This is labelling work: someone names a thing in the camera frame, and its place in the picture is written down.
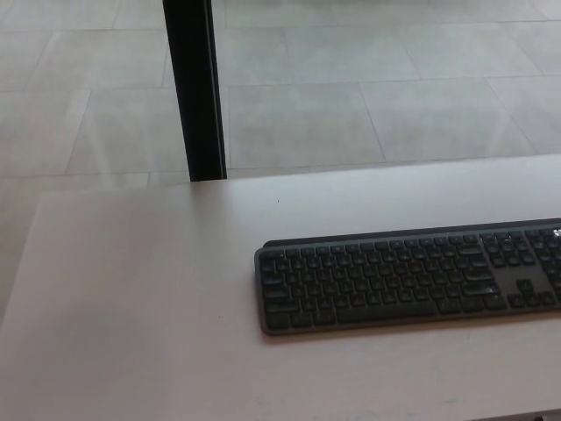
white desk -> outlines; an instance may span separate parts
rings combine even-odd
[[[561,159],[45,196],[0,331],[6,421],[459,420],[561,407],[558,318],[271,339],[269,239],[561,215]]]

wireless keyboard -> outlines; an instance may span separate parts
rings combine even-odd
[[[559,309],[561,219],[273,241],[255,253],[271,335]]]

gray floor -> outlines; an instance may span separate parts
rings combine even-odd
[[[0,0],[0,318],[41,193],[187,182],[160,0]],[[559,0],[214,0],[233,177],[561,153]]]

black frame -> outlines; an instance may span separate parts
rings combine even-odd
[[[226,178],[211,0],[163,0],[192,182]]]

spacebar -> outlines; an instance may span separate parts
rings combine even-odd
[[[437,307],[432,302],[337,310],[337,318],[341,324],[377,322],[392,318],[416,318],[436,314]]]

